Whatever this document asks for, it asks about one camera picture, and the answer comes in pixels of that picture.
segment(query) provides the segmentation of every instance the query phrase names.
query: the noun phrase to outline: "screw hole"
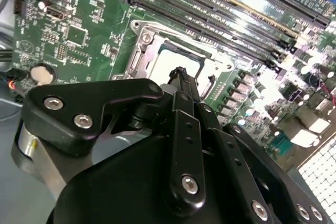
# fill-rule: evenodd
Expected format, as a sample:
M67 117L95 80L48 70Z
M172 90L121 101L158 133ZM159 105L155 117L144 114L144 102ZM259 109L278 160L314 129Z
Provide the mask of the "screw hole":
M235 162L236 162L236 164L238 165L238 166L242 166L243 164L240 162L240 160L239 159L235 159Z

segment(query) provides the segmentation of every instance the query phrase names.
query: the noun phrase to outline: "microchip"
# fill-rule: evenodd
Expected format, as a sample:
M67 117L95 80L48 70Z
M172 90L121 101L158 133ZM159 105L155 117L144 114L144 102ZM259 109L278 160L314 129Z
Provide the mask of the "microchip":
M230 108L226 107L226 106L223 107L222 110L221 110L221 114L223 114L223 115L230 115L231 112L232 112L232 110Z
M230 97L233 99L233 100L236 100L236 101L243 101L246 96L242 93L239 93L238 91L234 90L234 89L231 89L229 91L229 94L230 94Z
M99 8L104 8L104 7L105 7L105 3L104 3L103 1L98 1L98 2L97 2L97 6L98 6Z
M237 107L237 105L238 105L238 102L236 102L235 100L232 100L232 99L230 99L230 98L226 98L225 100L224 100L224 105L226 105L227 107L229 107L229 108L236 108Z
M241 72L239 74L239 76L241 77L241 79L243 81L245 81L246 83L253 83L254 82L254 77L252 75L250 75L249 73L246 72Z
M251 87L245 83L242 83L241 81L236 81L234 85L236 89L243 94L250 92Z

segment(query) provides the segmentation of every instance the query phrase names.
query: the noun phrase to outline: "mounting hole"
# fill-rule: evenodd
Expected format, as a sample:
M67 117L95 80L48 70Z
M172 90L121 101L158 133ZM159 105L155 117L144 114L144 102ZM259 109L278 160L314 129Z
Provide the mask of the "mounting hole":
M230 148L234 147L233 143L231 143L231 142L227 142L227 145L230 146Z
M243 164L241 163L241 161L237 158L235 158L235 162L238 166L242 166Z
M194 143L193 139L192 139L191 137L189 137L189 136L187 136L185 139L186 139L187 142L190 143L190 144L193 144L193 143Z

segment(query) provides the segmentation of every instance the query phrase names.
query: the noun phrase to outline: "electrolytic capacitor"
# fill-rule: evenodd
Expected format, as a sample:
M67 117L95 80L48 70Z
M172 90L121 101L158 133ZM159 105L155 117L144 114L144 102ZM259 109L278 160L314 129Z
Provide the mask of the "electrolytic capacitor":
M332 78L335 75L335 72L332 71L330 68L323 66L321 64L317 65L317 69L324 74L327 78Z
M279 116L277 115L277 113L272 110L271 108L266 108L266 112L268 113L268 115L273 119L273 121L278 121L279 120Z
M301 61L295 61L294 67L301 73L306 74L311 70L311 66L303 64Z
M270 124L269 129L274 136L278 136L280 134L280 129L278 129L274 124Z

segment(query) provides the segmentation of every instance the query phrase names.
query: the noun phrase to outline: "green circuit board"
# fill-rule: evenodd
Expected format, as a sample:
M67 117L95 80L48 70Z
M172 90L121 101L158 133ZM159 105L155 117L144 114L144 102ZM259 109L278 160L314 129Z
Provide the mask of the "green circuit board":
M15 44L13 66L18 69L30 71L38 64L44 63L55 71L54 84L78 83L87 81L112 80L113 77L124 74L128 65L133 45L137 39L130 28L132 20L151 20L167 27L174 27L181 33L188 33L185 24L175 22L166 15L152 12L150 9L137 8L121 0L52 0L52 8L41 10L41 0L17 0ZM173 14L176 17L187 17L188 12L174 9L172 3L186 4L182 0L152 1L153 8L160 8L163 13ZM226 8L230 15L237 15L242 20L251 19L251 26L259 27L268 35L284 41L294 41L301 34L305 34L305 55L309 50L319 54L321 63L334 64L333 57L336 53L336 22L335 5L327 0L295 0L311 10L329 18L331 24L327 29L312 26L306 20L285 8L268 0L236 0L241 5ZM273 20L268 22L263 17ZM196 24L192 16L189 21ZM307 30L313 35L306 36ZM228 33L236 33L233 27L227 26ZM231 39L231 45L244 47L248 54L253 54L265 59L271 59L269 50L285 51L271 40L246 31L239 42ZM221 112L229 88L238 78L240 71L247 71L253 75L258 73L258 78L269 78L265 66L246 55L228 54L235 68L230 72L223 72L216 79L205 102L216 112ZM27 78L18 85L25 91L36 86L36 82ZM298 83L308 93L314 93L303 82ZM234 108L232 114L226 115L225 122L234 121L235 115L240 113L244 103ZM280 117L294 113L297 106L284 102L270 104ZM272 139L268 127L269 121L264 116L257 115L247 120L247 131L260 143L269 143Z

